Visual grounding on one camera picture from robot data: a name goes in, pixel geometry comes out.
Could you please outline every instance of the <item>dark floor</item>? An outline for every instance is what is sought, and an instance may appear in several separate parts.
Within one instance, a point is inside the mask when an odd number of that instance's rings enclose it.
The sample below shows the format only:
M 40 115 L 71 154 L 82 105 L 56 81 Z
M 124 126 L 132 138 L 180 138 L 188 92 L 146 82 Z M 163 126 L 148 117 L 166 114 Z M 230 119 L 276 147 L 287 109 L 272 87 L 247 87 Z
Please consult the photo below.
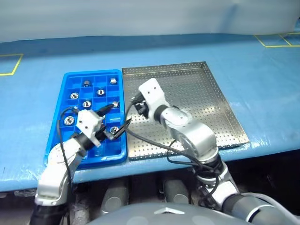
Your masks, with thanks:
M 228 162 L 232 176 L 241 192 L 267 194 L 296 215 L 300 215 L 300 151 Z M 195 179 L 188 169 L 132 176 L 130 203 L 161 202 L 164 200 L 160 180 L 165 176 L 182 179 L 188 189 L 195 187 Z M 73 224 L 80 225 L 96 218 L 110 180 L 80 184 L 75 187 Z M 33 209 L 34 197 L 16 197 L 8 193 L 0 198 L 0 225 L 25 225 Z

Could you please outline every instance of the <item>tray hole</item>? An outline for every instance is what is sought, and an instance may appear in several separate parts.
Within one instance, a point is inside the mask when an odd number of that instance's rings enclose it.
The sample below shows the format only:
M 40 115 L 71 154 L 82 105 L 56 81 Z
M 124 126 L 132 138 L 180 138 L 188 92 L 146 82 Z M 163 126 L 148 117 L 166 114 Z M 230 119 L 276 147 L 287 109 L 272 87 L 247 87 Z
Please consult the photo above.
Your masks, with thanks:
M 120 122 L 121 121 L 120 108 L 113 108 L 106 115 L 106 121 L 108 123 L 110 123 L 110 122 Z
M 64 110 L 65 108 L 69 107 L 69 106 L 76 106 L 77 107 L 77 105 L 78 105 L 78 99 L 77 100 L 64 100 L 64 101 L 61 102 L 60 112 L 62 110 Z
M 94 86 L 98 86 L 98 87 L 106 86 L 106 76 L 95 76 Z
M 81 87 L 81 77 L 68 78 L 66 86 L 69 88 L 80 88 Z
M 93 97 L 93 88 L 81 88 L 79 98 L 92 98 Z
M 99 110 L 103 106 L 106 106 L 106 98 L 105 97 L 97 97 L 93 99 L 92 109 L 94 111 Z
M 115 86 L 108 86 L 107 87 L 107 96 L 119 96 L 120 95 L 120 91 L 119 91 L 119 86 L 115 85 Z
M 108 141 L 105 146 L 106 155 L 119 155 L 121 153 L 120 141 Z
M 107 104 L 112 104 L 113 102 L 120 102 L 120 97 L 115 96 L 115 97 L 107 97 Z

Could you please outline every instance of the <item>metal nut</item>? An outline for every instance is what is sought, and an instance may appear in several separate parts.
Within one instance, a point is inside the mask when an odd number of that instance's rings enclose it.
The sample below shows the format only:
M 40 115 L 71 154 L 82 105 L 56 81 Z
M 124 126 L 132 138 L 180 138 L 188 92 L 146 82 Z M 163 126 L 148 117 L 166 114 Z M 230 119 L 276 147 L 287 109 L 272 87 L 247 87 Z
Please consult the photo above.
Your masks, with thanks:
M 119 103 L 119 102 L 116 102 L 116 101 L 112 102 L 112 104 L 113 104 L 113 107 L 114 107 L 114 108 L 117 108 L 117 107 L 120 106 L 120 103 Z
M 109 129 L 109 133 L 111 133 L 112 135 L 114 135 L 118 130 L 119 130 L 118 127 L 111 127 L 111 128 Z
M 91 86 L 91 83 L 90 83 L 90 81 L 89 80 L 85 80 L 84 82 L 83 82 L 83 87 L 90 87 Z
M 110 83 L 111 83 L 111 84 L 116 84 L 116 83 L 117 83 L 117 80 L 116 80 L 116 78 L 114 78 L 114 77 L 113 77 L 113 78 L 111 78 L 111 81 L 110 81 Z
M 85 102 L 83 102 L 83 104 L 82 104 L 82 106 L 83 106 L 84 108 L 89 108 L 91 105 L 92 105 L 92 103 L 91 103 L 90 101 L 85 101 Z
M 74 123 L 75 119 L 73 116 L 67 116 L 65 119 L 64 119 L 64 124 L 66 126 L 70 126 Z
M 74 92 L 70 95 L 71 99 L 78 99 L 79 98 L 79 94 L 77 92 Z
M 105 91 L 104 91 L 103 89 L 99 89 L 99 90 L 97 91 L 97 94 L 98 94 L 98 95 L 104 95 L 104 94 L 105 94 Z

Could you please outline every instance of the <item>white wall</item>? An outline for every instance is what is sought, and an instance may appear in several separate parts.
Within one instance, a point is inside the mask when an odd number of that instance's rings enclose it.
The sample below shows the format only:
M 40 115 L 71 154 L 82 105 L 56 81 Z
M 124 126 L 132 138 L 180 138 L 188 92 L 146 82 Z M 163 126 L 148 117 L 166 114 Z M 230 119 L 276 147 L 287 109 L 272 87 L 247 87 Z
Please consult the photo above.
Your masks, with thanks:
M 300 0 L 0 0 L 0 42 L 94 35 L 289 32 Z

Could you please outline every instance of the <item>yellow tape marking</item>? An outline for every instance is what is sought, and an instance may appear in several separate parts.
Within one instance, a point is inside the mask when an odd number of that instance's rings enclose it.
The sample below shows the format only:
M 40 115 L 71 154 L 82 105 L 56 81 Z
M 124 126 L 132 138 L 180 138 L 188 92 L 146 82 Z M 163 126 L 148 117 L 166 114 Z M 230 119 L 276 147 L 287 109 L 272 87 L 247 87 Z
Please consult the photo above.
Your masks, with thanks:
M 300 32 L 294 32 L 294 33 L 285 33 L 285 34 L 300 34 Z M 292 45 L 290 42 L 288 42 L 282 34 L 278 34 L 288 45 L 265 45 L 257 35 L 254 35 L 256 39 L 266 48 L 281 48 L 281 47 L 300 47 L 300 45 Z
M 19 66 L 19 64 L 21 62 L 21 59 L 22 59 L 22 57 L 23 57 L 24 54 L 23 53 L 19 53 L 19 54 L 0 55 L 0 57 L 17 56 L 17 55 L 20 56 L 20 57 L 19 57 L 16 65 L 15 65 L 13 71 L 11 73 L 0 74 L 0 76 L 14 75 L 15 71 L 17 70 L 17 68 L 18 68 L 18 66 Z

